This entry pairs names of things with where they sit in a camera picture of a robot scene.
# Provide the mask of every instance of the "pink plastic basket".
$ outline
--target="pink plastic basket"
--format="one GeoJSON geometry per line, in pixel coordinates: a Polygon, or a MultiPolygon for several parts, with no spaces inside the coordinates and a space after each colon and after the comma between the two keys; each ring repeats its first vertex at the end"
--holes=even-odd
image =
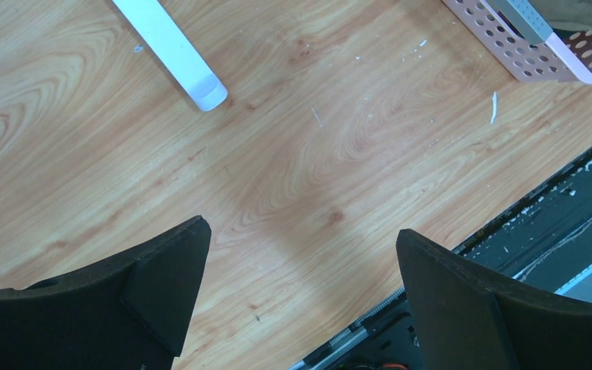
{"type": "Polygon", "coordinates": [[[486,1],[443,1],[519,81],[592,84],[592,31],[576,32],[568,40],[553,32],[544,43],[531,45],[486,1]]]}

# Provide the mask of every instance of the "paper scrap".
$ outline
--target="paper scrap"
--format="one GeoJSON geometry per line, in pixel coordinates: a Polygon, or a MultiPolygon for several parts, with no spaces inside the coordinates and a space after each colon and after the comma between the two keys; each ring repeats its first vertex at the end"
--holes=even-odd
{"type": "Polygon", "coordinates": [[[323,128],[323,122],[321,122],[321,119],[318,118],[318,114],[316,114],[316,110],[314,107],[312,107],[312,112],[315,114],[314,117],[317,119],[319,127],[323,128]]]}
{"type": "Polygon", "coordinates": [[[496,120],[496,112],[498,112],[498,94],[495,91],[491,97],[491,103],[493,104],[493,108],[491,111],[491,123],[489,125],[493,125],[493,121],[496,120]]]}

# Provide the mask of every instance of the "white plastic tube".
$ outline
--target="white plastic tube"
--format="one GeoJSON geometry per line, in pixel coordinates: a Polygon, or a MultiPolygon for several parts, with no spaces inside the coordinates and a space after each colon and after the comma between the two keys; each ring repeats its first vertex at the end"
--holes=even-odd
{"type": "Polygon", "coordinates": [[[200,110],[216,108],[228,91],[157,0],[113,0],[200,110]]]}

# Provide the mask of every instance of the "black foam piece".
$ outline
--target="black foam piece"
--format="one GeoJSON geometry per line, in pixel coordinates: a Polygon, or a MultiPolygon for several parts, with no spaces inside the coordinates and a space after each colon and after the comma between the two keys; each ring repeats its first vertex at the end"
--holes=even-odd
{"type": "Polygon", "coordinates": [[[412,230],[396,243],[427,370],[592,368],[592,304],[473,263],[412,230]]]}
{"type": "Polygon", "coordinates": [[[79,270],[0,290],[0,368],[170,369],[210,235],[195,217],[79,270]]]}

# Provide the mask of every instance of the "wood grain surface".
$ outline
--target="wood grain surface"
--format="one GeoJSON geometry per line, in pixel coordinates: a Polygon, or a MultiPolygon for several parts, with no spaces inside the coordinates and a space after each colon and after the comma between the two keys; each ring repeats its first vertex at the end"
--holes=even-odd
{"type": "Polygon", "coordinates": [[[0,288],[203,214],[174,368],[290,367],[402,283],[401,228],[454,247],[592,145],[592,86],[516,82],[440,1],[162,3],[213,112],[107,0],[0,0],[0,288]]]}

